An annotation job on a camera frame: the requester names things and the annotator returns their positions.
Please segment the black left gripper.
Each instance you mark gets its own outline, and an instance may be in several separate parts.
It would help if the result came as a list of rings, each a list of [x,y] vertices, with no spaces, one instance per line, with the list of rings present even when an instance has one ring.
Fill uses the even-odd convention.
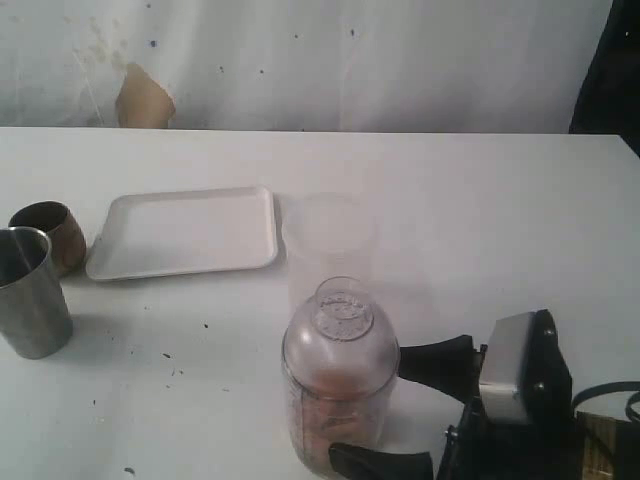
[[[575,420],[553,429],[496,424],[487,417],[478,393],[481,352],[470,335],[400,348],[398,376],[435,389],[463,404],[447,441],[438,479],[577,479],[582,437]],[[333,443],[332,469],[351,480],[432,480],[428,452],[392,454]]]

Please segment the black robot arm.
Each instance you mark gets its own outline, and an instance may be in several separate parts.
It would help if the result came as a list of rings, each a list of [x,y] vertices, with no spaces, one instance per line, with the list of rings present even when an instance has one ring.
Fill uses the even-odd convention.
[[[391,454],[345,443],[328,449],[347,479],[636,479],[639,385],[611,382],[574,395],[549,334],[526,342],[524,392],[533,402],[522,423],[490,412],[480,390],[493,348],[470,336],[401,350],[399,375],[463,403],[446,430],[438,466],[429,453]]]

